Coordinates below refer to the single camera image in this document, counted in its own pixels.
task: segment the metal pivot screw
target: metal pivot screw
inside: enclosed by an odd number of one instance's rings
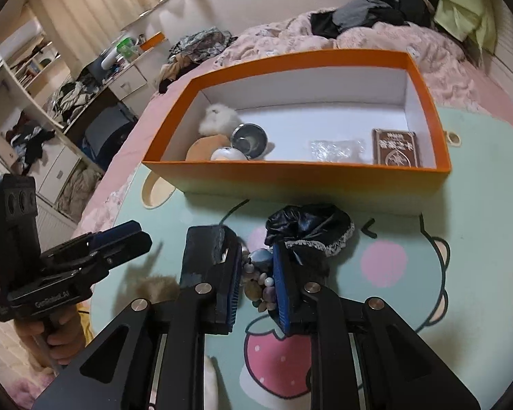
[[[205,295],[209,293],[212,289],[213,287],[210,284],[203,283],[196,285],[196,293],[198,293],[199,295]]]
[[[308,293],[318,293],[321,291],[321,285],[317,282],[308,282],[306,285],[304,285],[304,289]]]
[[[371,297],[369,299],[369,307],[373,310],[381,310],[386,304],[379,297]]]
[[[148,306],[148,301],[146,299],[135,299],[131,303],[131,308],[135,312],[141,312]]]

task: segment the beige curtain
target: beige curtain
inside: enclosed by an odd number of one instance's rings
[[[160,0],[29,0],[72,75],[114,41],[121,29]]]

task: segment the light green garment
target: light green garment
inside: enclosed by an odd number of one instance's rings
[[[440,0],[435,21],[458,40],[469,36],[481,49],[494,53],[496,24],[491,0]]]

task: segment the brown card box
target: brown card box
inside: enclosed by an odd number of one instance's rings
[[[419,167],[416,134],[409,131],[372,130],[374,163],[386,166]]]

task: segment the pink bedding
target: pink bedding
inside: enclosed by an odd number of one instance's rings
[[[443,35],[419,26],[377,23],[353,28],[336,40],[311,34],[310,13],[243,32],[216,59],[209,59],[169,86],[146,107],[133,132],[112,160],[86,207],[76,235],[110,228],[118,216],[132,176],[157,128],[188,82],[198,75],[238,63],[292,52],[318,49],[388,49],[409,52],[438,106],[491,114],[513,125],[513,103],[487,76],[464,60],[463,51]]]

